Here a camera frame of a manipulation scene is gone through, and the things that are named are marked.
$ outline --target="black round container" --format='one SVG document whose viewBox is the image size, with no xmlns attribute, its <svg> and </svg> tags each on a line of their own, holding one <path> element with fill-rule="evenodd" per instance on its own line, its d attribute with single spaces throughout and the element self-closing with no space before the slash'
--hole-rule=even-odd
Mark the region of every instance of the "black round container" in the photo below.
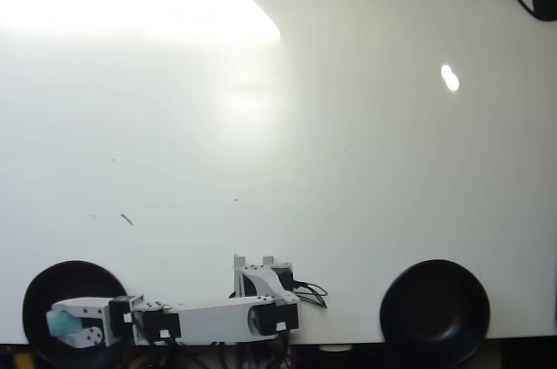
<svg viewBox="0 0 557 369">
<path fill-rule="evenodd" d="M 401 366 L 444 369 L 469 358 L 486 337 L 490 305 L 481 282 L 447 260 L 400 275 L 381 304 L 385 342 Z"/>
<path fill-rule="evenodd" d="M 37 354 L 61 369 L 100 369 L 121 353 L 124 342 L 75 349 L 52 338 L 46 313 L 52 304 L 79 297 L 114 298 L 125 295 L 118 280 L 104 268 L 81 261 L 63 262 L 41 272 L 30 283 L 23 299 L 23 328 Z"/>
</svg>

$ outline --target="black cable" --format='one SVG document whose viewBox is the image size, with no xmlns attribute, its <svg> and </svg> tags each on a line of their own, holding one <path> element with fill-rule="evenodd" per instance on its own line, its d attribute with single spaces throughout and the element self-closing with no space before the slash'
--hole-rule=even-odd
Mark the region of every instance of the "black cable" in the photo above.
<svg viewBox="0 0 557 369">
<path fill-rule="evenodd" d="M 275 360 L 269 362 L 269 364 L 267 365 L 267 369 L 280 369 L 280 367 L 288 357 L 288 333 L 281 332 L 280 338 L 282 339 L 282 350 Z"/>
<path fill-rule="evenodd" d="M 225 358 L 224 343 L 218 343 L 218 360 L 220 360 L 220 365 L 223 367 L 223 369 L 228 369 L 228 365 L 226 364 L 226 358 Z"/>
<path fill-rule="evenodd" d="M 166 342 L 167 345 L 169 346 L 175 346 L 176 349 L 182 353 L 186 358 L 188 358 L 189 360 L 191 360 L 193 363 L 195 363 L 197 366 L 199 366 L 201 369 L 209 369 L 209 366 L 206 365 L 205 363 L 203 363 L 201 360 L 198 359 L 198 354 L 191 354 L 187 351 L 186 346 L 184 345 L 179 345 L 178 343 L 176 343 L 174 340 L 170 339 L 169 341 Z"/>
<path fill-rule="evenodd" d="M 294 280 L 293 286 L 295 289 L 305 289 L 309 291 L 309 292 L 293 291 L 298 296 L 298 298 L 300 298 L 302 301 L 323 308 L 324 310 L 328 308 L 323 297 L 329 295 L 329 292 L 327 292 L 321 286 L 310 284 L 308 282 L 303 282 L 300 280 Z M 320 292 L 317 292 L 315 289 L 313 289 L 313 287 L 319 289 Z"/>
</svg>

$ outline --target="small debris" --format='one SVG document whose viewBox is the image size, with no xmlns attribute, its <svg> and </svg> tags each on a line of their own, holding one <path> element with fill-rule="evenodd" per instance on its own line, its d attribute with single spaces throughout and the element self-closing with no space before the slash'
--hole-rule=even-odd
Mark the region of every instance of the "small debris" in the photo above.
<svg viewBox="0 0 557 369">
<path fill-rule="evenodd" d="M 131 222 L 131 220 L 129 218 L 127 218 L 124 214 L 120 214 L 120 217 L 122 217 L 123 219 L 125 219 L 128 223 L 130 223 L 130 225 L 133 225 L 133 223 Z"/>
</svg>

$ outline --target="white surface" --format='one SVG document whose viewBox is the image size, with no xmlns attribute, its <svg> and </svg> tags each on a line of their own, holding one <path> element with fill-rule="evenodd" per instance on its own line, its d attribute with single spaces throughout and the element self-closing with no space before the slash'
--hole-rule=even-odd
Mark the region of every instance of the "white surface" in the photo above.
<svg viewBox="0 0 557 369">
<path fill-rule="evenodd" d="M 234 253 L 329 291 L 300 343 L 381 341 L 386 289 L 430 258 L 480 278 L 491 337 L 555 334 L 557 24 L 514 0 L 255 3 L 279 41 L 0 14 L 0 343 L 57 262 L 185 303 L 228 296 Z"/>
</svg>

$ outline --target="teal object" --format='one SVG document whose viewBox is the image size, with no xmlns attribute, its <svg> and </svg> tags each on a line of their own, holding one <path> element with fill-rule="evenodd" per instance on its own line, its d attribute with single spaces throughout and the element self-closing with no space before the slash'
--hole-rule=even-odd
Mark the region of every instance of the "teal object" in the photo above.
<svg viewBox="0 0 557 369">
<path fill-rule="evenodd" d="M 70 315 L 66 311 L 48 311 L 46 313 L 46 324 L 52 337 L 75 334 L 84 329 L 81 319 Z"/>
</svg>

